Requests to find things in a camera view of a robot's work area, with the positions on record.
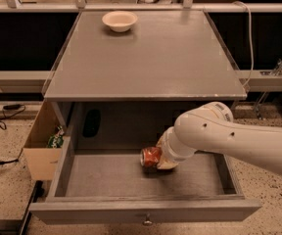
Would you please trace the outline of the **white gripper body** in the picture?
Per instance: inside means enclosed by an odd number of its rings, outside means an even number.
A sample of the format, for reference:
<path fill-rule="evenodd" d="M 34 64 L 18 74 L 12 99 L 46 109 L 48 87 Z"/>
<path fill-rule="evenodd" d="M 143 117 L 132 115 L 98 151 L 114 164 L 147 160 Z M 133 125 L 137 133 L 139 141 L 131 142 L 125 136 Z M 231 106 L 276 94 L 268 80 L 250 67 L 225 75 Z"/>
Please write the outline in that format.
<path fill-rule="evenodd" d="M 181 163 L 191 158 L 197 149 L 194 149 L 186 140 L 185 135 L 175 127 L 165 131 L 167 134 L 161 148 L 163 154 L 174 163 Z"/>

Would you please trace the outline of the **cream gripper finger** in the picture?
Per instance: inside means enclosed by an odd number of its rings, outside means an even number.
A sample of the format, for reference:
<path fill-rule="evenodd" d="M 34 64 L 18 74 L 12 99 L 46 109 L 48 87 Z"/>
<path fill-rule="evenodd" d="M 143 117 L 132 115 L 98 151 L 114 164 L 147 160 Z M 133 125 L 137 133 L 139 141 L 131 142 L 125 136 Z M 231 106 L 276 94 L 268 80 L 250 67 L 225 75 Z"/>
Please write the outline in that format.
<path fill-rule="evenodd" d="M 164 132 L 164 134 L 159 138 L 159 141 L 156 144 L 156 147 L 161 147 L 162 144 L 165 142 L 167 137 L 167 134 Z"/>
<path fill-rule="evenodd" d="M 157 169 L 173 169 L 178 166 L 178 163 L 170 161 L 165 155 L 161 155 L 157 164 Z"/>

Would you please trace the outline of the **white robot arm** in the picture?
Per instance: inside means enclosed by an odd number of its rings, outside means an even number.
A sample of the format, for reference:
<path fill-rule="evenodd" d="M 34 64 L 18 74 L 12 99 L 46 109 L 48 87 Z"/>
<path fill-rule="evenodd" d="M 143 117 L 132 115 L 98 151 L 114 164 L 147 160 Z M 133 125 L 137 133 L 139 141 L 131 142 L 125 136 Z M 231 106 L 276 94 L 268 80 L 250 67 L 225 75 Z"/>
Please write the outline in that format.
<path fill-rule="evenodd" d="M 211 102 L 180 115 L 159 141 L 163 157 L 179 164 L 213 152 L 282 175 L 282 127 L 236 123 L 230 109 Z"/>

